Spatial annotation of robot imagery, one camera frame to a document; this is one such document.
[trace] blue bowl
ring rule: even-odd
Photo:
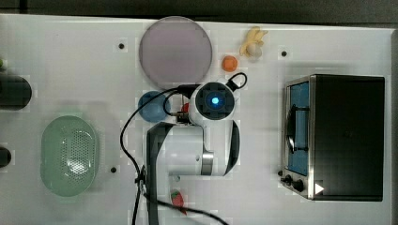
[[[151,98],[158,95],[160,92],[151,91],[145,93],[141,96],[138,101],[138,107],[141,107],[143,104],[148,102]],[[150,103],[144,106],[144,108],[140,111],[141,117],[150,123],[158,123],[164,120],[167,117],[166,112],[163,110],[163,101],[166,99],[164,95],[156,97]],[[166,110],[170,112],[171,106],[169,100],[166,102]]]

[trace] black cable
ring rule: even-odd
[[[230,79],[228,79],[228,81],[232,81],[232,79],[234,79],[235,77],[237,77],[239,75],[242,75],[242,76],[245,77],[245,83],[242,84],[241,86],[237,86],[236,89],[240,89],[240,88],[244,87],[246,85],[246,83],[248,82],[248,76],[245,73],[243,73],[243,72],[239,72],[239,73],[235,74]]]
[[[172,208],[172,209],[175,209],[175,210],[179,210],[179,211],[181,211],[181,210],[186,210],[186,211],[188,211],[188,212],[193,212],[193,213],[196,213],[196,214],[203,214],[203,215],[208,216],[208,217],[210,217],[210,218],[216,219],[217,221],[219,221],[219,222],[220,222],[221,224],[223,224],[223,225],[228,225],[228,223],[226,223],[226,222],[225,222],[224,220],[222,220],[220,217],[217,217],[216,215],[210,214],[210,213],[208,213],[208,212],[206,212],[206,211],[199,210],[199,209],[192,209],[192,208],[182,207],[182,206],[175,206],[175,205],[173,205],[173,204],[170,204],[170,203],[167,203],[167,202],[163,202],[163,201],[160,201],[160,200],[152,201],[152,200],[149,199],[149,196],[148,196],[146,193],[143,193],[143,195],[144,195],[144,197],[146,197],[151,203],[159,204],[159,205],[166,206],[166,207],[169,207],[169,208]]]
[[[138,107],[138,109],[130,116],[129,120],[126,122],[125,126],[122,129],[122,132],[120,133],[120,146],[122,147],[123,152],[126,154],[126,156],[132,161],[132,163],[134,164],[135,167],[135,171],[137,173],[140,173],[140,168],[138,167],[137,162],[135,161],[134,157],[132,157],[130,155],[130,153],[127,151],[124,143],[123,143],[123,136],[124,136],[124,132],[126,131],[127,126],[129,125],[129,123],[131,122],[131,119],[134,117],[135,114],[137,114],[140,110],[142,110],[144,108],[145,105],[147,105],[149,102],[151,102],[153,99],[167,93],[167,92],[171,92],[171,91],[175,91],[177,90],[177,88],[172,88],[172,89],[168,89],[165,90],[161,93],[158,93],[156,96],[152,97],[150,100],[148,100],[147,102],[145,102],[144,104],[142,104],[140,107]]]
[[[132,213],[131,225],[135,225],[137,218],[138,204],[140,203],[141,189],[138,187],[137,196],[135,197],[134,212]]]
[[[127,128],[127,126],[129,125],[129,123],[131,122],[131,119],[132,119],[140,110],[142,110],[142,109],[144,108],[145,105],[147,105],[147,104],[148,104],[149,102],[151,102],[153,99],[155,99],[155,98],[157,98],[157,97],[159,97],[159,96],[161,96],[161,95],[163,95],[163,94],[165,94],[165,93],[168,93],[168,92],[171,92],[171,91],[175,91],[175,90],[176,90],[176,88],[172,88],[172,89],[165,90],[165,91],[163,91],[163,92],[157,94],[156,96],[152,97],[152,98],[151,98],[150,100],[148,100],[147,102],[143,103],[143,104],[142,104],[140,107],[138,107],[138,109],[130,116],[129,120],[126,122],[125,126],[123,127],[122,132],[120,133],[120,146],[121,146],[123,152],[126,154],[126,156],[127,156],[127,157],[132,161],[132,163],[134,164],[135,171],[136,171],[138,174],[141,173],[141,172],[140,172],[140,168],[138,167],[138,164],[137,164],[137,162],[135,161],[134,157],[132,157],[132,156],[130,155],[130,153],[127,151],[127,149],[126,149],[126,147],[125,147],[125,145],[124,145],[124,143],[123,143],[123,136],[124,136],[124,133],[125,133],[125,131],[126,131],[126,128]],[[131,224],[132,224],[132,225],[135,224],[135,219],[137,218],[137,209],[138,209],[138,204],[139,204],[139,201],[140,201],[140,195],[141,195],[141,191],[140,191],[140,189],[138,188],[138,191],[137,191],[137,198],[135,199],[134,212],[133,212],[132,220],[131,220]]]
[[[169,112],[167,111],[167,109],[166,109],[167,100],[168,100],[171,96],[173,96],[173,95],[175,95],[175,94],[177,94],[177,93],[178,93],[177,91],[170,93],[170,95],[168,95],[168,96],[164,99],[164,101],[163,101],[163,110],[164,110],[164,112],[165,112],[166,114],[168,114],[168,115],[172,115],[172,114],[169,113]]]
[[[239,73],[237,73],[237,74],[234,75],[232,78],[230,78],[230,80],[232,80],[233,78],[235,78],[237,75],[239,75]],[[124,136],[124,133],[125,133],[125,131],[126,131],[126,129],[127,129],[127,126],[128,126],[129,123],[131,122],[132,118],[133,118],[140,110],[142,110],[142,109],[144,108],[145,105],[147,105],[147,104],[148,104],[149,102],[151,102],[153,99],[158,98],[159,96],[161,96],[161,95],[163,95],[163,94],[165,94],[165,93],[171,92],[171,91],[174,91],[174,92],[173,92],[171,95],[169,95],[169,96],[165,99],[164,102],[166,102],[167,99],[168,99],[169,97],[171,97],[172,95],[174,95],[174,94],[177,93],[177,88],[171,88],[171,89],[165,90],[165,91],[163,91],[163,92],[157,94],[156,96],[152,97],[150,100],[148,100],[148,101],[147,101],[146,103],[144,103],[143,105],[141,105],[141,106],[130,116],[129,120],[126,122],[125,126],[123,127],[123,129],[122,129],[122,131],[121,131],[121,133],[120,133],[120,146],[121,146],[123,152],[124,152],[124,153],[128,156],[128,158],[132,161],[132,163],[134,164],[134,167],[135,167],[135,171],[138,173],[138,178],[135,179],[135,183],[137,183],[137,186],[138,186],[138,191],[137,191],[137,197],[136,197],[136,199],[135,199],[134,211],[133,211],[132,220],[131,220],[131,224],[132,224],[132,225],[135,224],[135,220],[136,220],[136,218],[137,218],[138,204],[139,204],[139,201],[140,201],[140,197],[139,197],[139,196],[140,196],[140,193],[141,193],[140,181],[141,181],[141,180],[145,180],[145,176],[144,176],[145,167],[143,166],[143,169],[140,170],[140,168],[138,167],[138,164],[137,164],[137,162],[135,161],[134,157],[132,157],[132,156],[130,155],[130,153],[127,151],[126,147],[124,146],[124,143],[123,143],[123,136]],[[142,193],[142,194],[151,202],[151,200],[149,199],[149,197],[148,197],[148,195],[147,195],[146,193]],[[203,210],[192,209],[192,208],[187,208],[187,207],[182,207],[182,206],[175,206],[175,205],[172,205],[172,204],[170,204],[170,203],[163,202],[163,201],[159,201],[159,200],[156,200],[155,202],[152,202],[152,203],[160,204],[160,205],[163,205],[163,206],[166,206],[166,207],[169,207],[169,208],[172,208],[172,209],[176,209],[176,210],[186,210],[186,211],[188,211],[188,212],[193,212],[193,213],[196,213],[196,214],[202,214],[202,215],[208,216],[208,217],[210,217],[210,218],[216,219],[217,221],[219,221],[219,222],[220,222],[221,224],[223,224],[223,225],[228,225],[228,223],[226,223],[225,221],[223,221],[220,217],[217,217],[217,216],[215,216],[215,215],[213,215],[213,214],[210,214],[210,213],[208,213],[208,212],[206,212],[206,211],[203,211]]]

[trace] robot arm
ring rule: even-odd
[[[234,91],[239,88],[231,79],[178,89],[190,99],[188,116],[194,126],[159,123],[147,132],[145,142],[147,192],[152,200],[167,203],[171,176],[224,176],[239,153],[239,130],[233,120],[238,96]],[[150,225],[200,224],[153,202],[147,207]]]

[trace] yellow object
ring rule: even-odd
[[[258,46],[263,46],[264,42],[262,40],[263,36],[266,35],[268,31],[260,30],[259,26],[253,27],[247,34],[246,40],[240,46],[239,53],[240,55],[246,55],[250,57],[251,55],[248,52],[248,47],[251,44],[257,44]]]

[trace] green basket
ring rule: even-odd
[[[61,116],[44,130],[40,175],[52,193],[62,197],[82,193],[93,182],[99,162],[96,133],[83,119]]]

